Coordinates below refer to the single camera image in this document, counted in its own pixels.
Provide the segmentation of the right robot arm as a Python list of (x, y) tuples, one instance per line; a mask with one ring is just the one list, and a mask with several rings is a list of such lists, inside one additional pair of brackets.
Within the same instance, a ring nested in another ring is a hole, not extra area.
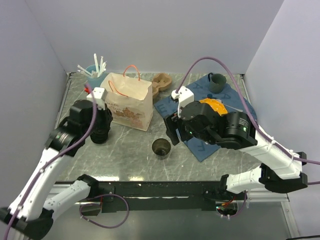
[(294, 159), (298, 154), (286, 154), (277, 141), (266, 140), (261, 128), (254, 127), (244, 112), (220, 115), (208, 103), (193, 101), (181, 113), (167, 115), (163, 120), (173, 145), (197, 138), (209, 145), (247, 153), (260, 161), (260, 166), (252, 170), (221, 177), (218, 192), (223, 199), (256, 188), (285, 194), (308, 186), (302, 163)]

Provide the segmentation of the dark takeout coffee cup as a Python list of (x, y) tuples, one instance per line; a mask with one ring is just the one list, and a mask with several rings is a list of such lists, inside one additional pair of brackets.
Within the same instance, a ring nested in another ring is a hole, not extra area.
[(167, 139), (158, 138), (152, 143), (151, 149), (157, 159), (164, 160), (171, 152), (171, 144)]

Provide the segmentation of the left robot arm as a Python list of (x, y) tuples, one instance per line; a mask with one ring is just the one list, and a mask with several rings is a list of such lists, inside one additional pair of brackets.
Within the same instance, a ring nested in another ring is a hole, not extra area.
[(93, 105), (77, 100), (45, 143), (39, 163), (18, 197), (0, 209), (0, 220), (30, 240), (41, 240), (54, 221), (76, 202), (94, 201), (99, 195), (99, 181), (83, 174), (55, 197), (48, 195), (58, 176), (71, 162), (87, 137), (95, 144), (108, 139), (112, 113), (104, 100)]

